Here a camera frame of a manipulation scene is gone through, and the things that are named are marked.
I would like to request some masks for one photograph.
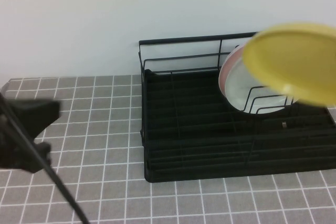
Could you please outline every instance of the wire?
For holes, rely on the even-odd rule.
[[[6,99],[0,94],[0,109],[3,114],[6,116],[8,121],[14,128],[14,131],[11,130],[4,120],[0,120],[0,127],[2,130],[9,134],[13,140],[32,158],[36,160],[36,162],[46,171],[49,175],[50,179],[55,183],[58,190],[61,192],[63,197],[69,202],[70,206],[74,209],[78,218],[82,221],[83,224],[90,224],[89,220],[85,216],[84,212],[77,204],[69,190],[63,184],[62,180],[58,177],[55,171],[48,165],[48,163],[44,160],[44,158],[40,155],[40,153],[36,150],[34,146],[34,142],[30,140],[30,136],[21,125],[19,119],[16,117],[15,113],[12,111],[10,106],[8,105]]]

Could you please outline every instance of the dish rack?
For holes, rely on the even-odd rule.
[[[142,145],[149,182],[266,175],[336,168],[336,126],[327,108],[300,102],[268,114],[230,105],[218,87],[222,45],[255,33],[139,41]],[[215,53],[144,59],[143,47],[217,41]],[[216,58],[216,65],[155,71],[149,62]],[[247,97],[246,105],[253,89]]]

